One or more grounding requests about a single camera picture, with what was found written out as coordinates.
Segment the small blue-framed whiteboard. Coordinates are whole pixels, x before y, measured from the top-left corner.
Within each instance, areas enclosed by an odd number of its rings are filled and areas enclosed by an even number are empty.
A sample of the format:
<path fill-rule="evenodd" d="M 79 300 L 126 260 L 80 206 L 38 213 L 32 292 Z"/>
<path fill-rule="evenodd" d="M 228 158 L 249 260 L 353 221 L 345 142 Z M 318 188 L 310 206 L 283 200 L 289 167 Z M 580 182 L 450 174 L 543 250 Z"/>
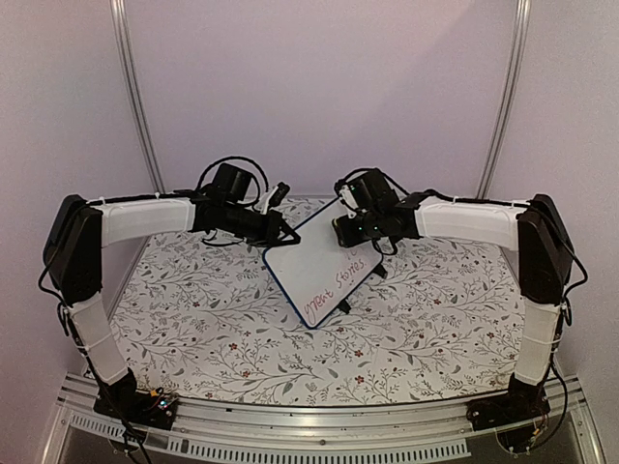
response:
<path fill-rule="evenodd" d="M 301 221 L 301 242 L 270 247 L 263 262 L 304 326 L 317 328 L 383 262 L 370 243 L 339 246 L 332 220 L 345 214 L 332 199 Z"/>

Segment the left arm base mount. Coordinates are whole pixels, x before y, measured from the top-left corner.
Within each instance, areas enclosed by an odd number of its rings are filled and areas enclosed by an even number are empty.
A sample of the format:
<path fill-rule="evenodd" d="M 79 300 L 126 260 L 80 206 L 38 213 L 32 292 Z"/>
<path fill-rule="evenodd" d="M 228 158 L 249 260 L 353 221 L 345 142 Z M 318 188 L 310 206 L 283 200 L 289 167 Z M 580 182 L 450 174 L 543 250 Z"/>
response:
<path fill-rule="evenodd" d="M 164 392 L 137 391 L 134 388 L 100 389 L 94 412 L 114 419 L 124 419 L 131 424 L 170 430 L 175 421 L 179 396 Z"/>

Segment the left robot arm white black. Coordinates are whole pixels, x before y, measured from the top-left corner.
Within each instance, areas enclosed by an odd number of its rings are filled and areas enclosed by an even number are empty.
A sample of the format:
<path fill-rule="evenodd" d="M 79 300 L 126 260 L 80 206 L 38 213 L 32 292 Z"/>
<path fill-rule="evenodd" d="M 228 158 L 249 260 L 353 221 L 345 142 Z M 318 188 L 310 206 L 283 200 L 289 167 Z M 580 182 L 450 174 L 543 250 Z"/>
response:
<path fill-rule="evenodd" d="M 73 193 L 58 207 L 44 242 L 38 285 L 85 358 L 107 405 L 124 420 L 143 412 L 135 375 L 111 328 L 110 252 L 168 233 L 222 231 L 251 247 L 288 247 L 300 235 L 273 206 L 256 211 L 215 194 L 176 190 L 88 200 Z"/>

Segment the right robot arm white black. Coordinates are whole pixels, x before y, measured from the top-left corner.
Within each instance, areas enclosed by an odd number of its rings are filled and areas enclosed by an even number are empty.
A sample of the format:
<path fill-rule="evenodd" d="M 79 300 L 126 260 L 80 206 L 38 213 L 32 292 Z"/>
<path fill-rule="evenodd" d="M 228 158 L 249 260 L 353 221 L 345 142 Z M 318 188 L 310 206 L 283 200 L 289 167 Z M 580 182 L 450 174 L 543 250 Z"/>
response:
<path fill-rule="evenodd" d="M 341 247 L 432 238 L 481 242 L 506 252 L 524 307 L 516 367 L 506 393 L 471 402 L 468 413 L 507 421 L 548 413 L 545 381 L 563 327 L 572 322 L 572 269 L 582 265 L 553 200 L 545 194 L 512 202 L 469 199 L 433 189 L 398 197 L 390 188 L 352 185 L 340 185 L 336 193 L 347 210 L 333 221 Z"/>

